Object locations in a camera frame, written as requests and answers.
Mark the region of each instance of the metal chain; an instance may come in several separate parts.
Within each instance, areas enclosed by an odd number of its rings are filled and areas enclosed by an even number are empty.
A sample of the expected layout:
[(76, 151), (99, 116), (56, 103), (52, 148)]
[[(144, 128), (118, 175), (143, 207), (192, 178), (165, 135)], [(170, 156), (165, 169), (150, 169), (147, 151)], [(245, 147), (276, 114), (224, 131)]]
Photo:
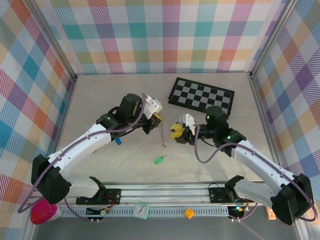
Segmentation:
[(165, 132), (164, 132), (164, 116), (161, 114), (162, 121), (159, 124), (160, 141), (163, 148), (166, 148)]

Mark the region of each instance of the blue object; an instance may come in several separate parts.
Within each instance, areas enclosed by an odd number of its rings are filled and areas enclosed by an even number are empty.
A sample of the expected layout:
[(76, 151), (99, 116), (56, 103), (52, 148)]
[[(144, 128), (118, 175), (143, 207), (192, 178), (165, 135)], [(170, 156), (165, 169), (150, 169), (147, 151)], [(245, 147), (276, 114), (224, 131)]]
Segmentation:
[(119, 137), (116, 137), (114, 140), (115, 140), (116, 144), (118, 144), (118, 145), (122, 144), (122, 142), (121, 142)]

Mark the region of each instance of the small clock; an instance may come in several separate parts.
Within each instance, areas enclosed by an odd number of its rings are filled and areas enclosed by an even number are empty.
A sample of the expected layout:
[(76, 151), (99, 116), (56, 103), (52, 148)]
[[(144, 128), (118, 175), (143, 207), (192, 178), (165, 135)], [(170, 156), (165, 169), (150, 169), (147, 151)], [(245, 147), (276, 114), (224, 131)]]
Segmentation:
[(136, 202), (133, 209), (133, 216), (140, 219), (146, 219), (149, 213), (149, 205)]

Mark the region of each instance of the green key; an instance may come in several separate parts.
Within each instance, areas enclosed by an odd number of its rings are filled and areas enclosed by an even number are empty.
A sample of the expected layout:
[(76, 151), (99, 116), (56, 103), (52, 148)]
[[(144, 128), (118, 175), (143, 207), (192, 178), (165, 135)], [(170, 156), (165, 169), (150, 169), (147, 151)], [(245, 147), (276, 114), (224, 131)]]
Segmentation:
[(158, 158), (154, 161), (154, 164), (160, 164), (160, 163), (162, 163), (163, 160), (164, 160), (164, 158), (165, 158), (166, 156), (167, 156), (167, 155), (158, 157)]

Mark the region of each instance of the checkerboard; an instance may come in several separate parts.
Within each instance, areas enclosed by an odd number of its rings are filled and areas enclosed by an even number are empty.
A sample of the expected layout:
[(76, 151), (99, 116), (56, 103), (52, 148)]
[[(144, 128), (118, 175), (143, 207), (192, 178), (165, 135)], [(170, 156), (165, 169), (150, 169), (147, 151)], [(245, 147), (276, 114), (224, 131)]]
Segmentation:
[(177, 77), (169, 96), (169, 104), (206, 112), (211, 106), (219, 106), (230, 116), (235, 92)]

